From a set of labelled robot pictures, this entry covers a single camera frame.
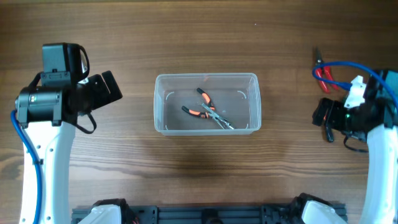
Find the red black screwdriver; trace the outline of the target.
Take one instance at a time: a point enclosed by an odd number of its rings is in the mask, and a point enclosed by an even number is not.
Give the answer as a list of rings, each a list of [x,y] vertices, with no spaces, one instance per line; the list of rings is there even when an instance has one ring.
[[[332,143],[332,142],[334,142],[334,135],[333,135],[332,129],[329,127],[329,124],[328,124],[328,115],[329,115],[329,112],[327,111],[324,116],[325,136],[326,136],[326,140],[328,142]]]

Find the orange black needle-nose pliers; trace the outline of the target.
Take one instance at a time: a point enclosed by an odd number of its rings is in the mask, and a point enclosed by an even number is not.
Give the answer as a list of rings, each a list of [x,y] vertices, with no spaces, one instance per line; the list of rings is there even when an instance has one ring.
[[[210,98],[209,94],[206,93],[201,88],[197,88],[197,92],[199,94],[201,94],[201,96],[203,97],[204,103],[207,106],[209,106],[212,110],[214,110],[216,112],[216,108],[215,108],[214,103],[213,103],[212,99]],[[186,112],[187,114],[189,114],[190,116],[194,116],[194,117],[201,118],[201,119],[211,119],[206,114],[206,111],[205,112],[199,112],[199,111],[188,109],[186,106],[182,106],[182,110],[184,112]]]

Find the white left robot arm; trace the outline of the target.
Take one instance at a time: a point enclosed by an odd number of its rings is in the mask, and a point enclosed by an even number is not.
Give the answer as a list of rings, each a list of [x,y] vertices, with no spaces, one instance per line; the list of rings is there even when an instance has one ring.
[[[69,223],[69,166],[78,124],[92,111],[123,97],[113,74],[87,77],[71,72],[40,72],[21,90],[12,124],[23,143],[24,174],[20,223]]]

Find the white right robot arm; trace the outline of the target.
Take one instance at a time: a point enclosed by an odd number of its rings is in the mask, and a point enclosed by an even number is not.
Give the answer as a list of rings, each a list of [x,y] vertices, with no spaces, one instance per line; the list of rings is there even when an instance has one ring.
[[[397,215],[397,115],[385,101],[347,108],[322,98],[313,124],[366,142],[369,168],[360,223],[394,223]]]

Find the clear plastic container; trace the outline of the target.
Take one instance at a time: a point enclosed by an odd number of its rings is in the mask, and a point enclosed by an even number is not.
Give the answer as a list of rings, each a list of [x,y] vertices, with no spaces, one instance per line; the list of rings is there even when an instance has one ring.
[[[261,128],[253,73],[162,74],[154,90],[154,127],[164,136],[251,134]]]

